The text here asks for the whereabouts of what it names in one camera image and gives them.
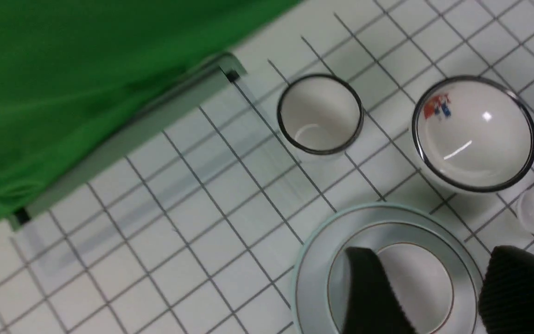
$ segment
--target white bowl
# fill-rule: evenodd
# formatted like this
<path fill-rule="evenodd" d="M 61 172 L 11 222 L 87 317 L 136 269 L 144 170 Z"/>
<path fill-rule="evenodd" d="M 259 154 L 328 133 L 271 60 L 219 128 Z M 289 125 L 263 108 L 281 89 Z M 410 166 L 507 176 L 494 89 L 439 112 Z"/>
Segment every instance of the white bowl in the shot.
<path fill-rule="evenodd" d="M 525 104 L 485 78 L 433 85 L 415 106 L 411 133 L 422 172 L 458 193 L 509 188 L 534 161 L 534 124 Z"/>

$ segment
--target silver plate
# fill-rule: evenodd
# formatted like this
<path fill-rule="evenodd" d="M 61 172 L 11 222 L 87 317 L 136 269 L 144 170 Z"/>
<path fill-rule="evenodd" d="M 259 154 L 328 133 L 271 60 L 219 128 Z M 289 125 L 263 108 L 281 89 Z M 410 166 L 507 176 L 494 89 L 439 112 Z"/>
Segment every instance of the silver plate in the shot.
<path fill-rule="evenodd" d="M 379 250 L 396 243 L 421 245 L 447 268 L 454 289 L 453 308 L 436 333 L 466 334 L 483 327 L 477 316 L 481 272 L 461 243 L 428 214 L 401 205 L 373 203 L 335 214 L 304 245 L 294 268 L 292 316 L 298 333 L 339 333 L 333 318 L 339 319 L 344 309 L 335 306 L 332 314 L 328 280 L 329 273 L 335 273 L 331 268 L 341 265 L 335 259 L 345 247 Z"/>

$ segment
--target tiled floor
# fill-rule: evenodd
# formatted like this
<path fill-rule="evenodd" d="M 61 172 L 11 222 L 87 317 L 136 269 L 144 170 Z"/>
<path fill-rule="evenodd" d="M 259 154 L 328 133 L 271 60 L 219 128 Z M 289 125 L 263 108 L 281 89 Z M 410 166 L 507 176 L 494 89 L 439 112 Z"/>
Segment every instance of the tiled floor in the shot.
<path fill-rule="evenodd" d="M 312 0 L 235 53 L 248 76 L 0 239 L 0 333 L 293 334 L 304 241 L 378 199 L 439 218 L 483 270 L 496 245 L 534 253 L 512 210 L 534 168 L 499 194 L 455 195 L 422 177 L 407 135 L 421 93 L 456 74 L 502 82 L 534 112 L 534 0 Z M 328 71 L 368 117 L 343 158 L 299 165 L 275 104 Z"/>

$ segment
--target metal rim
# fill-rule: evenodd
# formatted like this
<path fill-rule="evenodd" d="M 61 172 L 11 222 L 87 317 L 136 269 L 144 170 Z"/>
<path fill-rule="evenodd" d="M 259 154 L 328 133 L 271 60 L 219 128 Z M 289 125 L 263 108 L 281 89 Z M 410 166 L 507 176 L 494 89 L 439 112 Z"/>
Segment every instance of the metal rim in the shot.
<path fill-rule="evenodd" d="M 354 97 L 356 100 L 356 103 L 358 103 L 358 112 L 360 113 L 360 118 L 358 119 L 358 125 L 356 126 L 356 130 L 354 133 L 350 136 L 350 138 L 344 142 L 343 144 L 337 146 L 336 148 L 330 148 L 328 150 L 315 150 L 313 148 L 307 148 L 303 144 L 300 144 L 299 142 L 295 141 L 288 131 L 286 131 L 286 128 L 284 127 L 284 121 L 281 117 L 281 107 L 284 101 L 284 98 L 286 95 L 290 92 L 290 89 L 292 89 L 295 85 L 299 84 L 300 82 L 303 82 L 305 80 L 309 80 L 311 78 L 327 78 L 330 80 L 333 80 L 345 87 Z M 362 107 L 362 100 L 360 100 L 360 97 L 358 96 L 358 93 L 344 80 L 341 80 L 340 78 L 333 76 L 331 74 L 325 74 L 325 73 L 316 73 L 316 74 L 309 74 L 307 76 L 303 76 L 301 78 L 298 78 L 294 82 L 292 82 L 286 89 L 284 89 L 283 93 L 281 93 L 280 99 L 277 103 L 277 123 L 281 129 L 281 133 L 284 135 L 286 140 L 288 140 L 293 146 L 296 148 L 299 148 L 300 150 L 303 150 L 304 152 L 308 154 L 315 154 L 315 155 L 329 155 L 329 154 L 337 154 L 346 148 L 349 148 L 349 146 L 356 141 L 358 136 L 360 135 L 360 131 L 362 131 L 362 125 L 364 124 L 364 108 Z"/>
<path fill-rule="evenodd" d="M 469 186 L 467 184 L 463 184 L 461 182 L 458 182 L 457 180 L 453 180 L 443 173 L 441 173 L 432 163 L 430 162 L 430 159 L 428 159 L 428 156 L 424 152 L 424 149 L 421 146 L 420 142 L 420 135 L 418 133 L 418 118 L 423 110 L 424 104 L 428 101 L 428 99 L 432 96 L 433 93 L 435 93 L 438 89 L 441 87 L 444 87 L 445 85 L 455 83 L 455 82 L 461 82 L 461 81 L 468 81 L 468 82 L 479 82 L 487 85 L 491 85 L 492 87 L 502 91 L 502 93 L 506 94 L 510 99 L 515 102 L 515 104 L 519 107 L 519 110 L 521 110 L 521 113 L 525 117 L 528 125 L 528 131 L 530 133 L 530 139 L 531 139 L 531 147 L 530 151 L 528 153 L 527 160 L 525 161 L 525 164 L 521 167 L 521 169 L 509 180 L 506 180 L 505 182 L 502 182 L 500 184 L 496 184 L 493 186 Z M 466 190 L 468 192 L 473 193 L 494 193 L 499 192 L 500 190 L 504 190 L 506 188 L 509 188 L 513 186 L 515 183 L 519 182 L 525 175 L 530 171 L 531 166 L 534 161 L 534 123 L 533 119 L 530 116 L 530 113 L 528 112 L 528 108 L 525 105 L 525 103 L 517 96 L 516 93 L 511 91 L 510 89 L 507 89 L 503 85 L 500 85 L 492 80 L 482 78 L 482 77 L 476 77 L 476 76 L 456 76 L 447 78 L 445 80 L 442 80 L 441 82 L 436 83 L 432 87 L 430 87 L 422 97 L 420 97 L 419 101 L 415 105 L 415 110 L 413 112 L 413 117 L 411 118 L 411 129 L 413 129 L 412 136 L 413 136 L 413 143 L 415 144 L 415 150 L 418 153 L 418 156 L 422 159 L 424 164 L 434 173 L 437 177 L 439 177 L 441 180 L 447 182 L 451 186 L 454 186 L 455 188 Z"/>

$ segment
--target ceramic dish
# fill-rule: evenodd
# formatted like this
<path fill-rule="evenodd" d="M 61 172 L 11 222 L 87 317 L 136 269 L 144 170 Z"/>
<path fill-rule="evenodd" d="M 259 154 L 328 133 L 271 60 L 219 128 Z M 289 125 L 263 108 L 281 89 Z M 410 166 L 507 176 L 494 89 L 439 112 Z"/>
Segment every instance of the ceramic dish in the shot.
<path fill-rule="evenodd" d="M 422 171 L 458 193 L 513 186 L 534 161 L 534 124 L 506 87 L 472 76 L 448 78 L 415 106 L 411 133 Z"/>
<path fill-rule="evenodd" d="M 406 295 L 401 278 L 389 277 L 398 300 L 414 326 L 426 333 L 467 334 L 483 326 L 477 318 L 481 273 L 477 265 L 447 230 L 427 214 L 388 203 L 360 205 L 341 211 L 318 228 L 305 243 L 294 268 L 292 314 L 299 334 L 337 334 L 342 327 L 349 284 L 346 247 L 365 247 L 379 252 L 385 271 L 404 270 L 405 247 L 414 250 L 412 260 L 428 266 L 414 277 L 422 283 L 416 294 Z M 434 304 L 429 319 L 414 307 L 413 298 Z"/>

